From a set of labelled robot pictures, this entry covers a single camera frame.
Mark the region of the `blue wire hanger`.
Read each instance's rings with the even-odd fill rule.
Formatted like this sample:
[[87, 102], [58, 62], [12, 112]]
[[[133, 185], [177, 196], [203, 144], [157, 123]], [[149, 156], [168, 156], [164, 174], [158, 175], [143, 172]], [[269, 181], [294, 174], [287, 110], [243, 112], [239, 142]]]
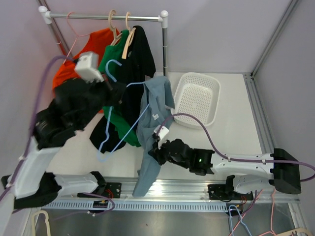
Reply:
[[113, 153], [118, 149], [120, 144], [127, 138], [127, 142], [129, 143], [131, 141], [132, 144], [137, 144], [136, 146], [139, 146], [139, 142], [135, 141], [135, 132], [133, 131], [134, 127], [138, 124], [140, 119], [143, 117], [144, 113], [148, 110], [149, 105], [146, 105], [144, 108], [144, 111], [141, 112], [139, 117], [136, 119], [134, 124], [130, 126], [120, 115], [118, 115], [117, 109], [114, 108], [114, 106], [110, 107], [104, 107], [105, 111], [105, 117], [107, 119], [106, 122], [106, 127], [105, 127], [105, 140], [101, 142], [98, 151], [97, 151], [97, 159], [100, 163], [104, 163], [107, 160], [107, 157], [101, 158], [101, 150], [103, 146], [105, 145], [106, 142], [108, 142], [110, 138], [110, 133], [109, 133], [109, 126], [110, 123], [114, 124], [115, 126], [118, 125], [118, 136], [120, 141], [113, 147], [113, 149], [110, 151], [110, 153]]

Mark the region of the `green t shirt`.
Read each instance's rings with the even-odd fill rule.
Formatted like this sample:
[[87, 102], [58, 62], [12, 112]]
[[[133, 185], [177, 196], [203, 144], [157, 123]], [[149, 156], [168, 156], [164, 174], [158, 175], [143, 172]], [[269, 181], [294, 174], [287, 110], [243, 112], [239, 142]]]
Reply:
[[[105, 53], [98, 67], [100, 72], [106, 74], [107, 77], [110, 78], [110, 82], [113, 82], [113, 86], [116, 86], [113, 90], [114, 104], [116, 105], [119, 104], [118, 99], [122, 99], [123, 91], [126, 89], [125, 84], [119, 84], [115, 78], [118, 75], [120, 65], [120, 63], [116, 63], [116, 61], [122, 57], [128, 36], [129, 31], [126, 29], [123, 30], [120, 33], [120, 40], [105, 48]], [[104, 117], [97, 124], [93, 134], [90, 136], [90, 140], [95, 142], [97, 147], [102, 147], [102, 153], [112, 151], [114, 148], [120, 149], [124, 147], [126, 143], [136, 147], [140, 146], [135, 131], [131, 129], [131, 125], [123, 118], [119, 106], [105, 106], [103, 107], [103, 111]], [[100, 135], [97, 134], [97, 131], [101, 130], [102, 125], [106, 125], [107, 127], [107, 142], [103, 144], [100, 143]]]

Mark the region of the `orange t shirt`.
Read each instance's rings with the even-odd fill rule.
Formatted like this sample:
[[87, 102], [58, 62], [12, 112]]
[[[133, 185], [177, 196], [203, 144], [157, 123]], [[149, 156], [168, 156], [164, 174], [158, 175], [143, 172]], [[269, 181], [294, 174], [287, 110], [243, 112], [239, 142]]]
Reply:
[[[109, 28], [94, 31], [89, 34], [89, 39], [84, 48], [73, 58], [78, 59], [82, 53], [91, 51], [98, 54], [98, 65], [100, 65], [100, 62], [105, 53], [105, 49], [111, 44], [113, 39], [113, 32]], [[59, 67], [52, 82], [52, 91], [54, 97], [56, 96], [55, 88], [62, 85], [69, 79], [80, 78], [79, 75], [74, 71], [74, 68], [75, 64], [68, 60]]]

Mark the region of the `black t shirt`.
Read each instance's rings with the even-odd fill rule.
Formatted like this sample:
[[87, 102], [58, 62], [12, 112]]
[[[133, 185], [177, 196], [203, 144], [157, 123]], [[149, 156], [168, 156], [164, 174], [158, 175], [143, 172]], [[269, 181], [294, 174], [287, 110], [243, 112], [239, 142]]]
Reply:
[[[123, 95], [123, 102], [120, 111], [123, 118], [131, 126], [140, 115], [140, 101], [143, 95], [143, 82], [146, 77], [153, 77], [156, 72], [154, 58], [145, 34], [141, 26], [134, 26], [136, 28], [133, 41], [128, 48], [127, 58], [120, 58], [116, 63], [120, 63], [118, 75], [115, 77], [117, 82], [127, 85], [126, 91]], [[97, 131], [100, 135], [100, 143], [105, 140], [105, 127], [101, 126], [101, 130]]]

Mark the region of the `grey blue t shirt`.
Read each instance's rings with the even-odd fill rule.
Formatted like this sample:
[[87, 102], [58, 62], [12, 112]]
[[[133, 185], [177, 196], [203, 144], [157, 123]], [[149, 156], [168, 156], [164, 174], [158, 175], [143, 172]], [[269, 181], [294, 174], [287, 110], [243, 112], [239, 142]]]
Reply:
[[141, 118], [136, 135], [144, 149], [141, 167], [138, 170], [138, 181], [133, 190], [133, 197], [144, 197], [160, 172], [159, 163], [149, 155], [153, 149], [154, 129], [171, 116], [175, 107], [171, 83], [165, 76], [156, 76], [145, 81], [144, 92], [140, 103]]

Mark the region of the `beige wooden hanger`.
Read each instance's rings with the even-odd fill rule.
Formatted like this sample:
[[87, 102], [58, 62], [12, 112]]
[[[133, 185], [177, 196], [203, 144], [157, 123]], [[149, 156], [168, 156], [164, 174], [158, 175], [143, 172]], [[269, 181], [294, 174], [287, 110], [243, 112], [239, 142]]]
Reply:
[[108, 15], [109, 28], [113, 33], [113, 41], [110, 44], [111, 46], [115, 46], [123, 36], [122, 33], [117, 33], [117, 28], [113, 26], [112, 19], [115, 14], [116, 14], [116, 10], [112, 9], [110, 10], [109, 15]]
[[128, 48], [129, 48], [129, 46], [131, 45], [131, 43], [133, 41], [134, 33], [135, 33], [135, 30], [136, 30], [136, 28], [131, 28], [128, 25], [129, 16], [130, 16], [130, 12], [127, 12], [126, 13], [126, 18], [125, 18], [125, 25], [126, 25], [126, 29], [128, 30], [129, 34], [128, 34], [128, 37], [126, 39], [126, 43], [125, 43], [125, 46], [124, 46], [124, 49], [123, 49], [122, 59], [126, 59], [127, 58]]

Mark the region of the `pink wire hanger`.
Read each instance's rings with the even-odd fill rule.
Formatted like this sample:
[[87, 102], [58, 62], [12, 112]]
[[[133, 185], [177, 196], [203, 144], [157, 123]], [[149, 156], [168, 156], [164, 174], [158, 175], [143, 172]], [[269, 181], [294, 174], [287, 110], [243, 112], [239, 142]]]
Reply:
[[73, 43], [72, 43], [72, 45], [71, 45], [71, 47], [70, 47], [70, 49], [69, 49], [69, 52], [68, 52], [67, 55], [66, 55], [66, 59], [63, 61], [63, 64], [66, 63], [66, 61], [68, 60], [68, 58], [73, 58], [73, 56], [72, 56], [71, 53], [72, 53], [73, 47], [75, 46], [77, 40], [78, 40], [79, 38], [82, 38], [82, 37], [90, 36], [90, 33], [89, 33], [89, 34], [78, 34], [78, 33], [76, 32], [75, 28], [72, 26], [72, 24], [71, 24], [70, 21], [69, 21], [69, 17], [70, 17], [72, 14], [74, 14], [73, 11], [71, 11], [71, 12], [69, 12], [69, 13], [67, 14], [67, 16], [66, 16], [66, 22], [67, 22], [68, 26], [70, 27], [71, 31], [73, 32], [75, 38], [74, 38], [74, 41], [73, 41]]

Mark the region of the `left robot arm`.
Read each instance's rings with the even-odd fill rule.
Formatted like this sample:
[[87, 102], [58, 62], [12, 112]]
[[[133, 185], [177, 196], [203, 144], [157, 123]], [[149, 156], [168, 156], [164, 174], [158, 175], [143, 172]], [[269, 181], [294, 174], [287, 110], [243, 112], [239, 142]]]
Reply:
[[55, 87], [55, 97], [48, 108], [31, 121], [31, 139], [18, 170], [1, 178], [4, 188], [12, 189], [15, 211], [43, 207], [61, 196], [105, 194], [106, 181], [98, 171], [58, 175], [46, 170], [66, 141], [77, 130], [84, 130], [104, 106], [121, 104], [125, 90], [124, 83], [88, 83], [80, 78], [68, 79]]

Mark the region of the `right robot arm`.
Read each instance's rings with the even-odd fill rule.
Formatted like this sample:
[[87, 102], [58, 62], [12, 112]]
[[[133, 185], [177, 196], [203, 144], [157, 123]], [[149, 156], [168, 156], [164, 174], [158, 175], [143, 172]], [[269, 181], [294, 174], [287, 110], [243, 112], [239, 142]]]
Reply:
[[301, 193], [300, 170], [297, 160], [287, 151], [275, 148], [272, 153], [243, 156], [221, 156], [211, 149], [191, 148], [180, 139], [154, 142], [149, 151], [159, 165], [166, 162], [178, 165], [199, 175], [226, 175], [224, 194], [230, 199], [240, 194], [273, 186], [285, 194]]

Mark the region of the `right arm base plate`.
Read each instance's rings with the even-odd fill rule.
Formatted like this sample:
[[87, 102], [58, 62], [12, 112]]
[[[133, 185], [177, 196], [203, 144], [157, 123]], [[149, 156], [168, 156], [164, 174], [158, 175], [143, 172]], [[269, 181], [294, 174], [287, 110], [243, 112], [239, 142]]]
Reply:
[[226, 190], [224, 184], [209, 184], [208, 186], [208, 195], [210, 200], [218, 200], [222, 202], [229, 203], [231, 201], [240, 201], [240, 200], [253, 200], [253, 193], [240, 194], [234, 190]]

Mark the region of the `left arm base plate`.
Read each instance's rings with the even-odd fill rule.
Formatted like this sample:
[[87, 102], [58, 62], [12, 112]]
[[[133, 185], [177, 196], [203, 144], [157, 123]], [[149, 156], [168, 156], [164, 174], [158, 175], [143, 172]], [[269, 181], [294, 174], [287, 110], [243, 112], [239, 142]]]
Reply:
[[107, 182], [104, 187], [97, 188], [92, 194], [101, 195], [111, 199], [119, 199], [122, 184], [120, 182]]

